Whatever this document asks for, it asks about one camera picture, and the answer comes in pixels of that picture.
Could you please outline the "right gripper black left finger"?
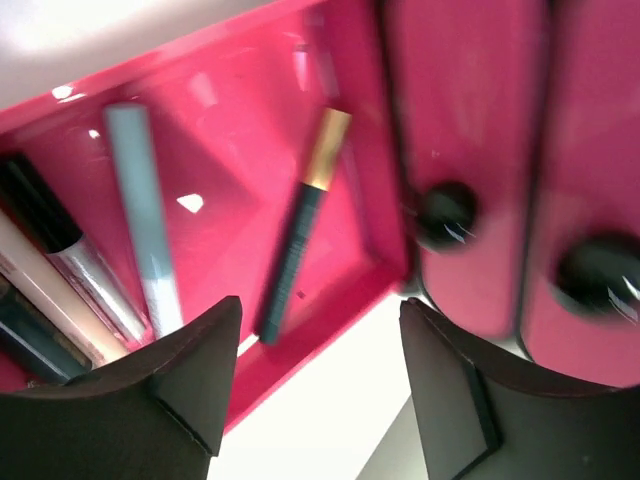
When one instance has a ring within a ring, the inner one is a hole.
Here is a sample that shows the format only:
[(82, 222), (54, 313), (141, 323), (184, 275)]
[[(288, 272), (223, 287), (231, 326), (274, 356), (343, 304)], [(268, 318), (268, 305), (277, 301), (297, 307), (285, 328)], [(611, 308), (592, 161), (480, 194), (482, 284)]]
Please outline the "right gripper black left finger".
[(220, 450), (242, 305), (227, 296), (62, 386), (1, 397), (4, 479), (204, 479)]

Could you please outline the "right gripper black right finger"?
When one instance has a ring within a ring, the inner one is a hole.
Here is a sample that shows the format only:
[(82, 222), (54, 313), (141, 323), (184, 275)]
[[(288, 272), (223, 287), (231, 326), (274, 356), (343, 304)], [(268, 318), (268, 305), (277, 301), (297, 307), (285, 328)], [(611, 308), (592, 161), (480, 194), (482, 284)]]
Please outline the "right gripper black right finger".
[(429, 478), (638, 478), (638, 387), (524, 360), (416, 298), (399, 323)]

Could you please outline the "dark double-ended makeup stick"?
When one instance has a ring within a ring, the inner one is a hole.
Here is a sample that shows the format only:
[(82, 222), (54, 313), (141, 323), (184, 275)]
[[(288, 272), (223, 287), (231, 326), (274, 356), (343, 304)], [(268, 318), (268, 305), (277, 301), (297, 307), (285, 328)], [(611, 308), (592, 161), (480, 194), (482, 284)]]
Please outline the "dark double-ended makeup stick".
[(65, 384), (93, 369), (92, 361), (4, 276), (1, 276), (1, 346), (39, 379)]

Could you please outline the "peach concealer stick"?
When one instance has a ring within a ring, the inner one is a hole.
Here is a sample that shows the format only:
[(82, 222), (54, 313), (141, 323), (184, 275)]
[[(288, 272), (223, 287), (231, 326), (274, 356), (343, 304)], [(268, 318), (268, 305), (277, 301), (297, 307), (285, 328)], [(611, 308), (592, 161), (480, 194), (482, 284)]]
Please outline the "peach concealer stick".
[(127, 348), (6, 215), (1, 216), (1, 274), (96, 367)]

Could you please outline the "black mascara tube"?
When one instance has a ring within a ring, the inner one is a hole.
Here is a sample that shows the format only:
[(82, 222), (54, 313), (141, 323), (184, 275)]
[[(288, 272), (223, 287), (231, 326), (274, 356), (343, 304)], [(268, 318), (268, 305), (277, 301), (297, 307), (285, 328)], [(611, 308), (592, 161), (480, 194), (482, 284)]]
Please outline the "black mascara tube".
[(125, 344), (141, 345), (146, 338), (141, 315), (92, 242), (21, 152), (1, 155), (1, 199), (98, 318)]

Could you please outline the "light blue black pen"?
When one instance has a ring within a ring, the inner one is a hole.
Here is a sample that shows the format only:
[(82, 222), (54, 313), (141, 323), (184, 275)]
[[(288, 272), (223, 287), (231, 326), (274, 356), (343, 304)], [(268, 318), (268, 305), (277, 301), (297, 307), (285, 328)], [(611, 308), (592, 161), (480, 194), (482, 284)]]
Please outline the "light blue black pen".
[(156, 338), (183, 326), (148, 113), (126, 102), (104, 110), (140, 282)]

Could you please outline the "pink bottom drawer front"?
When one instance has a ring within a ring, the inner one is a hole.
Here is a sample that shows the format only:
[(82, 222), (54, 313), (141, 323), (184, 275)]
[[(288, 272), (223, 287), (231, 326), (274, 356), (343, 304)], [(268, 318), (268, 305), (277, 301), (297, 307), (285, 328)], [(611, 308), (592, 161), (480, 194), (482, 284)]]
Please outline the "pink bottom drawer front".
[(351, 115), (273, 347), (240, 357), (227, 429), (349, 329), (408, 273), (398, 162), (371, 1), (275, 1), (1, 111), (21, 150), (142, 299), (103, 109), (144, 105), (183, 317), (241, 300), (258, 310), (322, 110)]

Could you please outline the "brown gold makeup pencil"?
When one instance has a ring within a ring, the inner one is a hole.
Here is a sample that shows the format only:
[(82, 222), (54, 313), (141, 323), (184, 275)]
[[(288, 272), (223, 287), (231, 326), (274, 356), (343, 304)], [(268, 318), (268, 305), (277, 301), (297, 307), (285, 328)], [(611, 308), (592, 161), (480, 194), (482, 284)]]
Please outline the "brown gold makeup pencil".
[(325, 109), (321, 116), (260, 308), (257, 335), (263, 344), (273, 345), (278, 340), (319, 205), (329, 190), (350, 122), (350, 114), (334, 108)]

